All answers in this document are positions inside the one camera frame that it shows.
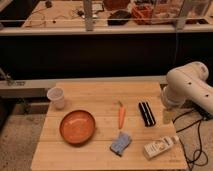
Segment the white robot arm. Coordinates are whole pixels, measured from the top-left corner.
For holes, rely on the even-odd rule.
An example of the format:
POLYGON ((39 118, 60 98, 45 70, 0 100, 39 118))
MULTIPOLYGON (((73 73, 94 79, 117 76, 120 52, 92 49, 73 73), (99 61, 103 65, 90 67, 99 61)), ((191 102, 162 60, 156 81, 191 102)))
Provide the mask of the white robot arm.
POLYGON ((161 91, 163 123, 169 124, 173 115, 186 100, 213 115, 213 87, 206 83, 207 66, 199 61, 171 69, 166 75, 167 85, 161 91))

